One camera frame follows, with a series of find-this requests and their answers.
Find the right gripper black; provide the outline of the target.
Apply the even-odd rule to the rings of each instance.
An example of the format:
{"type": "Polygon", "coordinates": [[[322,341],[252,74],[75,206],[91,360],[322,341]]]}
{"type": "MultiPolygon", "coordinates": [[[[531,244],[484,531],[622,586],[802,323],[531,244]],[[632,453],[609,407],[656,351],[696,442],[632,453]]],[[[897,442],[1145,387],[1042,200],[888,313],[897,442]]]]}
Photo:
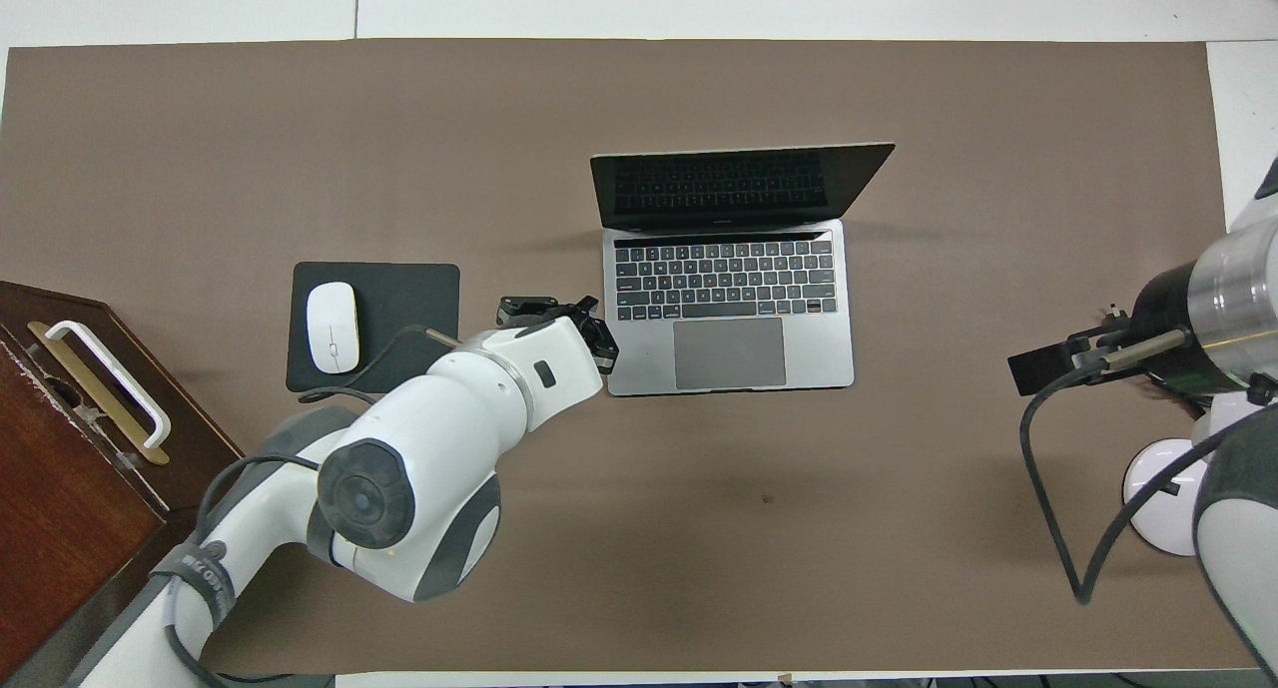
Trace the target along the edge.
{"type": "Polygon", "coordinates": [[[1132,357],[1123,366],[1102,370],[1100,382],[1141,373],[1166,387],[1201,387],[1203,347],[1194,336],[1189,315],[1189,285],[1194,265],[1187,262],[1164,271],[1137,293],[1131,315],[1104,317],[1086,332],[1074,332],[1066,341],[1010,356],[1010,370],[1019,396],[1033,396],[1065,373],[1093,361],[1114,359],[1120,350],[1166,334],[1180,338],[1177,347],[1151,356],[1132,357]]]}

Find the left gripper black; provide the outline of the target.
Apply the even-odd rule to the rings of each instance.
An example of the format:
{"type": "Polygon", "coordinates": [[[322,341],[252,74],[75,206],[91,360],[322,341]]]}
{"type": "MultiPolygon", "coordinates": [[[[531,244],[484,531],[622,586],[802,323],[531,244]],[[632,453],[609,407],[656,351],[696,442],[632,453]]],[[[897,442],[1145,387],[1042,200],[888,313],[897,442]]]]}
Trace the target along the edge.
{"type": "Polygon", "coordinates": [[[576,332],[589,332],[589,349],[598,373],[613,372],[620,350],[611,329],[597,315],[598,298],[585,295],[575,303],[561,303],[550,295],[505,295],[498,301],[495,325],[507,330],[567,318],[576,332]]]}

